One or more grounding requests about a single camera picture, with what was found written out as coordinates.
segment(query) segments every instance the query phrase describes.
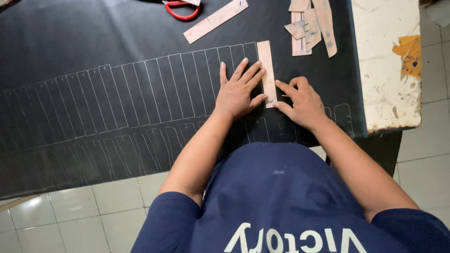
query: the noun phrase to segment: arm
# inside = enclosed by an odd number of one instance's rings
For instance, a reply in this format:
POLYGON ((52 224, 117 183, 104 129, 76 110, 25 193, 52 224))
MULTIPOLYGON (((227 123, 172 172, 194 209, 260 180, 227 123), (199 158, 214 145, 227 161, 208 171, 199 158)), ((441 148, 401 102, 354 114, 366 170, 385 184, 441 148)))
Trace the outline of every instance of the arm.
POLYGON ((198 205, 202 204, 203 193, 211 177, 217 155, 234 120, 256 108, 267 95, 260 94, 250 100, 250 92, 265 75, 258 61, 244 75, 248 63, 245 58, 236 68, 230 81, 226 79, 226 66, 220 65, 220 91, 216 107, 204 125, 187 143, 176 159, 169 176, 164 181, 158 194, 180 192, 198 205))
POLYGON ((278 80, 275 84, 291 98, 293 108, 284 102, 274 106, 314 134, 369 222, 383 210, 419 209, 383 168, 326 116, 322 100, 305 77, 294 78, 289 85, 278 80))

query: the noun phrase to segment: person's left hand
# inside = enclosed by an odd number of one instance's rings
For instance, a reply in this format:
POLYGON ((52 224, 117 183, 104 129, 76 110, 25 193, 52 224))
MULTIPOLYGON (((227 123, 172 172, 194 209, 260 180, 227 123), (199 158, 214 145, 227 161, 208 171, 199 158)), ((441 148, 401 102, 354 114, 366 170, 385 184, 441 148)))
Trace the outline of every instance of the person's left hand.
POLYGON ((217 96, 214 113, 235 121, 251 112, 268 97, 265 94, 259 94, 250 100, 250 92, 266 74, 266 69, 261 69, 255 75, 261 68, 261 61, 257 61, 242 75, 247 64, 248 59, 244 58, 229 81, 226 78, 225 63, 222 62, 220 64, 221 87, 217 96))

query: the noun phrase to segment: scissors handle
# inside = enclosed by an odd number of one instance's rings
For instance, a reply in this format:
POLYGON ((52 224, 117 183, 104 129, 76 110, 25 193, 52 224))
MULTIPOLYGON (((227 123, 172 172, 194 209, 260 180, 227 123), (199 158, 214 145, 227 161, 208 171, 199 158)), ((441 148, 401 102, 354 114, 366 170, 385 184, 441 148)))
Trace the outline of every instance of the scissors handle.
POLYGON ((179 19, 179 20, 190 20, 193 19, 199 12, 200 10, 200 6, 197 6, 197 8, 195 9, 194 13, 192 13, 189 16, 181 16, 176 14, 171 8, 170 6, 178 6, 178 5, 190 5, 190 3, 188 2, 184 2, 184 1, 167 1, 166 4, 164 5, 164 8, 166 8, 166 10, 175 18, 179 19))

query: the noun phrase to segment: person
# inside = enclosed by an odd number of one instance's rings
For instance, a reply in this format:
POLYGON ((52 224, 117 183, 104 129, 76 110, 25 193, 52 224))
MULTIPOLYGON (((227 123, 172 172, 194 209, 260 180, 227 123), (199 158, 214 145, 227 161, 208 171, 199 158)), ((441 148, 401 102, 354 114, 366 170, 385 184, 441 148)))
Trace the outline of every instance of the person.
POLYGON ((216 166, 233 121, 265 75, 248 59, 230 80, 221 63, 216 107, 176 159, 133 253, 450 252, 450 231, 419 210, 400 186, 325 112, 305 77, 276 86, 293 106, 274 107, 311 131, 333 168, 294 143, 244 145, 216 166))

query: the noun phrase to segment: black leather sheet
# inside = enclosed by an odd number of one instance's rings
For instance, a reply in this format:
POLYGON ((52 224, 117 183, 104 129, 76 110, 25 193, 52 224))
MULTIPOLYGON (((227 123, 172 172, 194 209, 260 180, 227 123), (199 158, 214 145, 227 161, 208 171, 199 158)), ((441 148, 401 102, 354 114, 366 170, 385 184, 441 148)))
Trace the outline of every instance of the black leather sheet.
MULTIPOLYGON (((230 76, 244 56, 258 60, 259 41, 270 40, 275 78, 306 76, 327 115, 364 136, 350 1, 330 0, 331 59, 323 42, 292 56, 290 0, 247 1, 191 45, 183 32, 229 0, 202 0, 191 22, 138 0, 23 0, 0 13, 0 199, 170 170, 214 109, 220 61, 230 76)), ((256 141, 317 144, 260 107, 233 125, 220 158, 256 141)))

